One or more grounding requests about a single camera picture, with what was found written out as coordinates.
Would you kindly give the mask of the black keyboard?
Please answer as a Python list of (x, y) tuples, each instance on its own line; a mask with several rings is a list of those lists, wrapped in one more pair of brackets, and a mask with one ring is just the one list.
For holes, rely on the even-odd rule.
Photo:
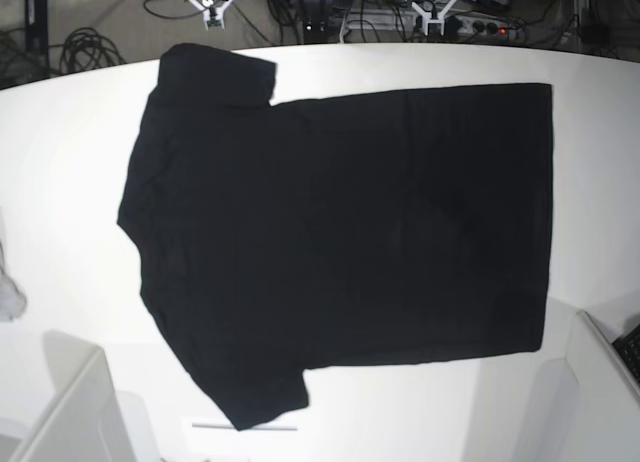
[(613, 347), (636, 380), (640, 381), (640, 326), (613, 342)]

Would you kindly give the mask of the white partition panel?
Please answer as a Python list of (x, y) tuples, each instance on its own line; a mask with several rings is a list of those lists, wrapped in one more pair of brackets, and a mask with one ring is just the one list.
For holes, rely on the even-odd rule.
[(536, 375), (521, 436), (522, 461), (639, 459), (639, 386), (588, 313)]
[(102, 348), (76, 364), (9, 456), (11, 461), (135, 461)]

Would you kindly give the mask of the white partition panel left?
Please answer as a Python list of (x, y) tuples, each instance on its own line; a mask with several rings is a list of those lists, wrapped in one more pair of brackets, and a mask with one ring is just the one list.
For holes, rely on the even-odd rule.
[(11, 461), (135, 461), (102, 348), (76, 364), (9, 456)]

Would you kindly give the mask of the black T-shirt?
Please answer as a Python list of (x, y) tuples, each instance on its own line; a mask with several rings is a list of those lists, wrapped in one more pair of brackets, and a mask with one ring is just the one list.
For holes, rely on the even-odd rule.
[(273, 104), (275, 82), (169, 49), (118, 213), (145, 306), (234, 428), (307, 407), (307, 370), (539, 350), (551, 86)]

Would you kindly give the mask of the grey cloth at left edge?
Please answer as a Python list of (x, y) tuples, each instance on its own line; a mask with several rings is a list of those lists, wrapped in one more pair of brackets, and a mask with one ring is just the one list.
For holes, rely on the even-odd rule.
[(12, 322), (26, 312), (27, 299), (6, 268), (4, 248), (0, 248), (0, 319)]

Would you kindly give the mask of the white partition panel right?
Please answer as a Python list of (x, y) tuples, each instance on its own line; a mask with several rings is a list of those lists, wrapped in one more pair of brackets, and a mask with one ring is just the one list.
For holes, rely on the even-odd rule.
[(536, 375), (521, 436), (522, 461), (639, 459), (639, 386), (588, 313)]

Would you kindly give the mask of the white power strip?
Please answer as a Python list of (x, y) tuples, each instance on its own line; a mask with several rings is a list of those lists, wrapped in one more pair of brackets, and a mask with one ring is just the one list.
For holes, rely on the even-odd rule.
[(515, 23), (478, 12), (449, 14), (445, 19), (442, 36), (427, 36), (422, 29), (422, 19), (417, 14), (404, 11), (366, 10), (363, 17), (349, 15), (344, 23), (342, 36), (357, 33), (371, 34), (375, 40), (382, 39), (383, 32), (390, 32), (401, 42), (417, 42), (426, 39), (450, 41), (500, 41), (517, 40), (520, 28)]

